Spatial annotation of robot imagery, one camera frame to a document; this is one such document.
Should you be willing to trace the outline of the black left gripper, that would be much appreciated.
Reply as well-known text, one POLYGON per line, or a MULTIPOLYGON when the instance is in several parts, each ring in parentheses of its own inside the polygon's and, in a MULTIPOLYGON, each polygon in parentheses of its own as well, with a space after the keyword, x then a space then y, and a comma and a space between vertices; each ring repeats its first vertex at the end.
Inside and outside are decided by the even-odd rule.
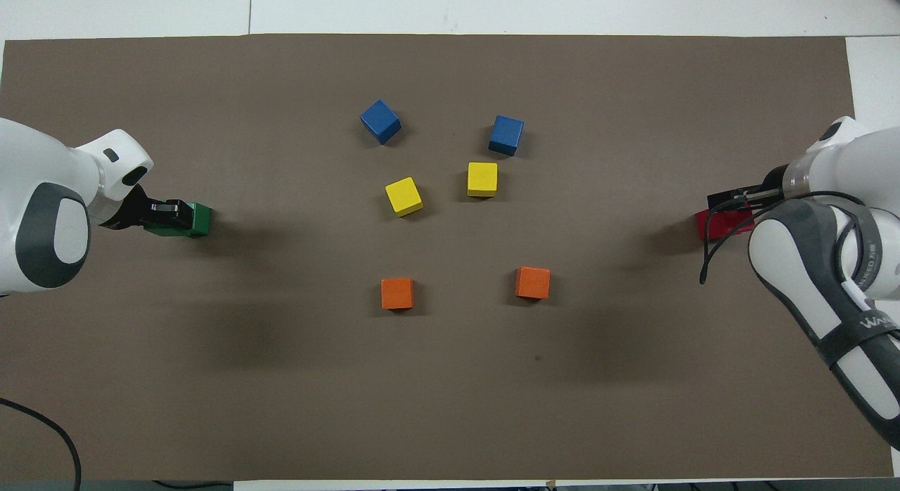
POLYGON ((135 184, 122 200, 119 209, 104 222, 104 228, 126 229, 144 226, 144 229, 160 229, 168 223, 168 228, 174 234, 190 236, 193 230, 193 207, 185 200, 167 200, 167 203, 151 203, 143 187, 135 184), (174 209, 167 221, 168 205, 174 209))

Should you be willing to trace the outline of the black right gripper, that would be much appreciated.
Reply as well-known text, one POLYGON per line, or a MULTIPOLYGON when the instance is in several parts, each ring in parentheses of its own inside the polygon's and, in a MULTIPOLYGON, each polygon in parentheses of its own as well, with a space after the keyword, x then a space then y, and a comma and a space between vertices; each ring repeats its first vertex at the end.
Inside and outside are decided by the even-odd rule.
MULTIPOLYGON (((763 178, 763 199, 779 200, 783 198, 783 180, 786 166, 777 166, 763 178)), ((740 211, 747 206, 747 189, 729 189, 713 195, 707 195, 707 208, 710 211, 740 211)))

